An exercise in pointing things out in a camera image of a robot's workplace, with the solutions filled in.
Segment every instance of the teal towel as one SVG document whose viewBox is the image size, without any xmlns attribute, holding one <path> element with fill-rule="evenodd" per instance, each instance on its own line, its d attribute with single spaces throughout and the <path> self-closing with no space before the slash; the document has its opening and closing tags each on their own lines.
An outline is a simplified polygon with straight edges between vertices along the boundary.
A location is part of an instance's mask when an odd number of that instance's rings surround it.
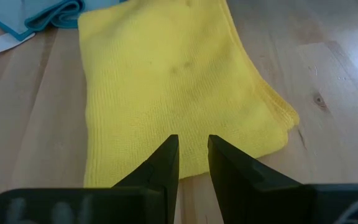
<svg viewBox="0 0 358 224">
<path fill-rule="evenodd" d="M 0 0 L 0 28 L 22 41 L 49 24 L 77 28 L 81 12 L 118 3 L 119 0 Z"/>
</svg>

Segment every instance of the yellow microfiber towel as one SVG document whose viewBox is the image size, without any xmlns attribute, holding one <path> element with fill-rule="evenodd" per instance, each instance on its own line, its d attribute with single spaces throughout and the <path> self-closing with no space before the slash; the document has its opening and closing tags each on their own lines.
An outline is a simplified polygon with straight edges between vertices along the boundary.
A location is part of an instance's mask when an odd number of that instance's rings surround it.
<svg viewBox="0 0 358 224">
<path fill-rule="evenodd" d="M 110 187 L 179 135 L 180 178 L 208 169 L 208 136 L 253 157 L 282 148 L 298 115 L 260 77 L 225 0 L 128 0 L 84 13 L 85 187 Z"/>
</svg>

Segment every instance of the stain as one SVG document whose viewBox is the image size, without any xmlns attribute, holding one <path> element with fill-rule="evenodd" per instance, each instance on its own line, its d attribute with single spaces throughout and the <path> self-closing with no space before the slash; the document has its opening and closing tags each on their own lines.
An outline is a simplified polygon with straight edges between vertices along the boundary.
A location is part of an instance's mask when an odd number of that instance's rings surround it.
<svg viewBox="0 0 358 224">
<path fill-rule="evenodd" d="M 324 99 L 323 99 L 323 97 L 320 95 L 320 93 L 315 93 L 315 94 L 313 95 L 313 101 L 314 101 L 314 103 L 317 104 L 317 106 L 318 106 L 321 110 L 323 110 L 323 111 L 328 111 L 328 112 L 329 112 L 328 107 L 327 107 L 326 103 L 324 102 Z"/>
<path fill-rule="evenodd" d="M 171 75 L 176 75 L 176 74 L 178 74 L 178 68 L 177 68 L 177 67 L 172 67 L 172 68 L 170 69 L 169 73 L 170 73 Z"/>
<path fill-rule="evenodd" d="M 303 135 L 301 133 L 301 130 L 298 128 L 298 134 L 299 134 L 299 137 L 301 138 L 301 142 L 302 142 L 302 145 L 304 147 L 304 149 L 308 150 L 308 148 L 306 147 L 306 144 L 305 144 L 305 139 L 303 138 Z"/>
<path fill-rule="evenodd" d="M 306 11 L 296 12 L 290 17 L 291 32 L 300 44 L 320 43 L 326 40 L 319 22 Z"/>
<path fill-rule="evenodd" d="M 189 67 L 191 67 L 193 65 L 193 62 L 185 62 L 184 64 L 183 64 L 183 67 L 184 68 L 189 68 Z"/>
</svg>

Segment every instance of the folded towel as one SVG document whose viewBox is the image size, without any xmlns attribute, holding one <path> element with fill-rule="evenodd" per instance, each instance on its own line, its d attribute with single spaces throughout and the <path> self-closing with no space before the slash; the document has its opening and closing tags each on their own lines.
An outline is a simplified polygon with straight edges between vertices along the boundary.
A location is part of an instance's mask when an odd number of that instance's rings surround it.
<svg viewBox="0 0 358 224">
<path fill-rule="evenodd" d="M 260 157 L 282 148 L 299 121 L 242 48 L 225 0 L 129 0 L 78 24 L 86 187 L 114 185 L 170 134 L 184 178 L 208 171 L 209 134 Z"/>
<path fill-rule="evenodd" d="M 77 28 L 80 12 L 118 4 L 119 0 L 0 0 L 0 28 L 22 41 L 51 23 Z"/>
</svg>

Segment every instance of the wood knot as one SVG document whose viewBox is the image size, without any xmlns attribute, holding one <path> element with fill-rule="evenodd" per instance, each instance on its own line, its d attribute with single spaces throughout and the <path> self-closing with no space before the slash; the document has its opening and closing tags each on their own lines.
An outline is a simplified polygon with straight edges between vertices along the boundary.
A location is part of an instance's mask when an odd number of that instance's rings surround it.
<svg viewBox="0 0 358 224">
<path fill-rule="evenodd" d="M 317 104 L 317 106 L 320 107 L 322 110 L 328 110 L 326 103 L 324 102 L 323 97 L 320 95 L 320 93 L 316 93 L 313 95 L 313 101 Z"/>
</svg>

